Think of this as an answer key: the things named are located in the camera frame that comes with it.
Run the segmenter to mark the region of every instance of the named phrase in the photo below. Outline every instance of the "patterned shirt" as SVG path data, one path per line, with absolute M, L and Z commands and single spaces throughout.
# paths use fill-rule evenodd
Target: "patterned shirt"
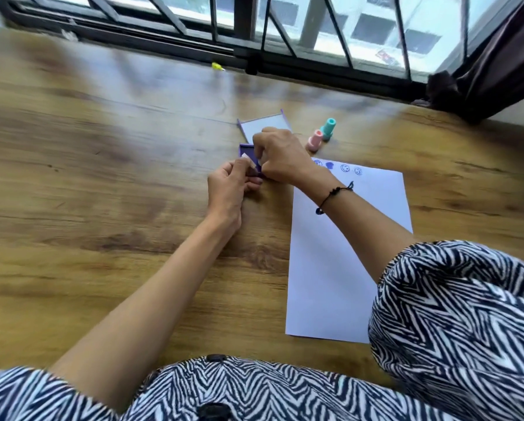
M 0 421 L 524 420 L 524 262 L 465 241 L 392 260 L 369 324 L 405 393 L 345 375 L 224 355 L 149 375 L 118 415 L 44 370 L 0 371 Z

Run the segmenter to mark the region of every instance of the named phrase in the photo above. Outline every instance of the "shirt button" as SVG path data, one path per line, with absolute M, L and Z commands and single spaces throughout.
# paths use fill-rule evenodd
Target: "shirt button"
M 226 358 L 227 357 L 225 355 L 207 355 L 205 357 L 205 360 L 207 360 L 208 362 L 222 362 Z
M 229 405 L 225 403 L 211 402 L 197 409 L 199 421 L 228 421 L 233 419 Z

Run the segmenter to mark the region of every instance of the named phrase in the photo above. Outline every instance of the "white paper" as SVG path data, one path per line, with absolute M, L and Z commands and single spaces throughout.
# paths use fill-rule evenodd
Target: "white paper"
M 261 132 L 264 127 L 286 128 L 290 131 L 293 131 L 291 130 L 291 127 L 289 126 L 283 111 L 280 114 L 272 115 L 271 117 L 264 117 L 246 122 L 239 121 L 239 124 L 242 127 L 242 132 L 246 141 L 251 145 L 253 144 L 253 135 Z
M 402 173 L 313 158 L 345 186 L 412 231 Z M 340 230 L 294 190 L 286 334 L 369 343 L 377 285 Z

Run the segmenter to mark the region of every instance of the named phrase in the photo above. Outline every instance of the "person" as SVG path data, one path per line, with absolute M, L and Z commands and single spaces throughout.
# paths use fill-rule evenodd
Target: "person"
M 471 242 L 418 243 L 354 192 L 329 196 L 342 183 L 287 130 L 265 128 L 254 144 L 267 177 L 317 205 L 328 197 L 322 210 L 378 284 L 373 354 L 405 394 L 225 355 L 146 376 L 241 226 L 244 192 L 261 185 L 238 159 L 209 175 L 205 219 L 139 290 L 48 370 L 0 371 L 0 421 L 524 419 L 524 262 Z

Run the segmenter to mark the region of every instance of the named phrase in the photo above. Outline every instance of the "wooden table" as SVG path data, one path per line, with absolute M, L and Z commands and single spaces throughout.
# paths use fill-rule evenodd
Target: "wooden table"
M 322 158 L 403 172 L 421 240 L 524 258 L 523 129 L 0 29 L 0 368 L 49 365 L 137 289 L 201 221 L 237 118 L 280 108 L 300 137 L 336 118 Z M 367 345 L 284 334 L 291 200 L 267 182 L 244 202 L 161 363 L 224 353 L 389 384 Z

